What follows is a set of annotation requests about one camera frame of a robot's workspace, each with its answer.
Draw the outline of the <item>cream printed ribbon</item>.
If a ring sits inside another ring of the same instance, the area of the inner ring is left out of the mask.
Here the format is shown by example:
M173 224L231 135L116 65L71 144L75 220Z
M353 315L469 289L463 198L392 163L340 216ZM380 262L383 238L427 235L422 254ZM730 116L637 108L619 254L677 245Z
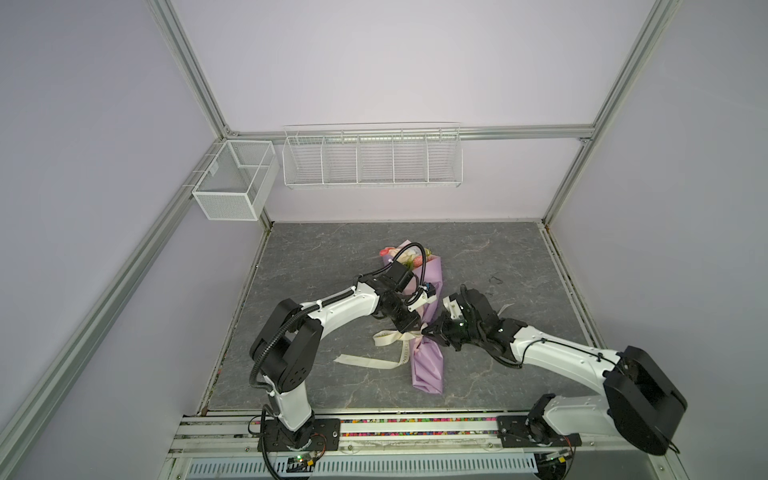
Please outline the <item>cream printed ribbon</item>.
M494 338L494 335L501 333L503 329L500 326L500 319L496 315L496 312L491 311L488 315L483 315L479 312L479 310L473 307L462 308L462 310L465 319L479 320L483 322L490 343L489 347L484 350L493 356L501 357L504 352L504 346L500 340ZM439 318L449 317L446 315L445 310L441 312L437 311L436 319L431 323L435 322ZM402 333L407 335L405 342L397 342L388 346L377 346L375 344L375 340L378 339L377 334L381 332L379 331L372 336L370 348L365 354L355 355L350 353L342 353L338 355L334 361L341 365L373 370L393 370L406 365L410 367L408 359L409 347L407 346L407 339L409 337L425 338L421 334L421 329L423 326L424 324L421 324L421 327L417 326L413 330Z

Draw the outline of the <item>pink purple wrapping paper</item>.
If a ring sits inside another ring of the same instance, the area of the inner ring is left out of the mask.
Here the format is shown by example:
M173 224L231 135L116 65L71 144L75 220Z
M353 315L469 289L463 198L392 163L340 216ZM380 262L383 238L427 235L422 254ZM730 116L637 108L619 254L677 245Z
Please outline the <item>pink purple wrapping paper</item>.
M385 265L391 262L394 256L409 243L411 243L410 240L405 240L398 247L394 247L394 250L392 251L393 256L384 257ZM432 283L435 285L438 299L435 302L417 310L421 317L421 323L418 325L418 327L421 327L421 324L425 325L431 323L436 319L437 311L440 306L439 298L442 296L442 289L444 284L441 257L431 253L430 250L426 247L425 252L427 258L424 280L427 283ZM423 267L424 265L422 264L420 268L412 270L416 276L416 280L420 278L422 270L424 270ZM406 334L402 334L397 330L381 331L379 334L377 334L378 339L375 340L375 344L377 346L388 346L397 342L402 343L405 342L406 336ZM409 365L411 367L412 386L417 390L425 393L437 395L443 394L444 358L439 345L429 339L422 337L409 337L407 340L407 346L409 347L408 359Z

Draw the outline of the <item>cream rose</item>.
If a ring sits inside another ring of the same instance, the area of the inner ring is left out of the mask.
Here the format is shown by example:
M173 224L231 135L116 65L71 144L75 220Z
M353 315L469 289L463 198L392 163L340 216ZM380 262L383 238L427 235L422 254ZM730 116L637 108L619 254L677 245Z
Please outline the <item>cream rose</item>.
M423 255L417 248L404 250L398 261L411 270L420 268L423 264Z

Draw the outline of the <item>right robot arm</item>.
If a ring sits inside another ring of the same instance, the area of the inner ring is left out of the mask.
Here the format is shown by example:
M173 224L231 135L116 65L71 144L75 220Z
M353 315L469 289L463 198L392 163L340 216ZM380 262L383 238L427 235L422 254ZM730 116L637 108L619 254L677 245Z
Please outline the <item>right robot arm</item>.
M574 444L578 436L620 436L638 450L663 456L688 403L643 349L600 349L505 318L476 289L463 287L443 301L443 312L422 333L459 351L472 345L511 369L543 368L591 390L591 395L542 395L528 411L521 440L536 446Z

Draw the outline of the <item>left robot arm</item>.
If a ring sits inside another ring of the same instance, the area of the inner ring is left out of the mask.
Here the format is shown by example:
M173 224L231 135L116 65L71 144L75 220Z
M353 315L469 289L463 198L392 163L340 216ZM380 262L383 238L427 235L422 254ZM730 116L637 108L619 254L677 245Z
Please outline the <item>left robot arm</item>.
M427 250L418 242L399 248L386 265L361 274L355 283L328 297L277 304L249 355L249 384L268 395L263 412L271 419L260 427L263 446L282 450L308 448L329 436L330 426L317 426L306 393L323 338L363 318L387 318L394 330L383 343L410 342L421 327L421 313L437 300L437 287L426 281Z

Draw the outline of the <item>small white mesh basket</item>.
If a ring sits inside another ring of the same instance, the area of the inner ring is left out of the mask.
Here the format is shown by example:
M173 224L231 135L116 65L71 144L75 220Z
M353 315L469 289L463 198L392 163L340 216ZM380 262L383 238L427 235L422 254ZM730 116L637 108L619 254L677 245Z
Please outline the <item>small white mesh basket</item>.
M208 220L259 221L279 170L272 142L225 140L193 196Z

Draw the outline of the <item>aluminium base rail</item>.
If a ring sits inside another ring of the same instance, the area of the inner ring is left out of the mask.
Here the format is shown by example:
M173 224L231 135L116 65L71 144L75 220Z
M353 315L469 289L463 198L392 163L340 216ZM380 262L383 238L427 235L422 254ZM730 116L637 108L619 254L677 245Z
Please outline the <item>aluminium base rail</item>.
M260 435L255 411L183 419L162 479L686 479L677 452L645 454L619 436L536 444L506 411L330 413L308 447Z

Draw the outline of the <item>aluminium frame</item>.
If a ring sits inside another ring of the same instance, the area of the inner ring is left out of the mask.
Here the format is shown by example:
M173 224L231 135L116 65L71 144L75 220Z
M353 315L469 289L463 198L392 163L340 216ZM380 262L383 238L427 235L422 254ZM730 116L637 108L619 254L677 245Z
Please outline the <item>aluminium frame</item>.
M171 239L193 203L193 191L202 181L219 150L231 141L265 141L275 145L286 139L284 133L243 133L230 130L215 104L213 93L204 78L199 62L192 51L175 8L169 1L150 1L148 9L170 48L182 74L192 89L206 119L212 126L215 139L184 185L176 192L134 252L109 283L94 306L81 321L71 338L53 360L31 393L22 402L1 433L1 476L12 478L29 452L50 423L93 355L96 353L115 321L134 295L146 274ZM577 173L589 152L596 146L602 132L608 127L620 103L631 89L644 67L658 39L666 30L679 8L676 1L657 1L644 21L630 54L624 62L596 119L590 124L526 125L459 128L445 125L409 127L404 123L385 124L375 128L371 124L354 124L349 128L306 131L309 137L339 137L346 140L388 142L402 136L424 138L454 137L456 140L521 140L544 138L575 138L582 147L557 189L544 221L550 223L571 190Z

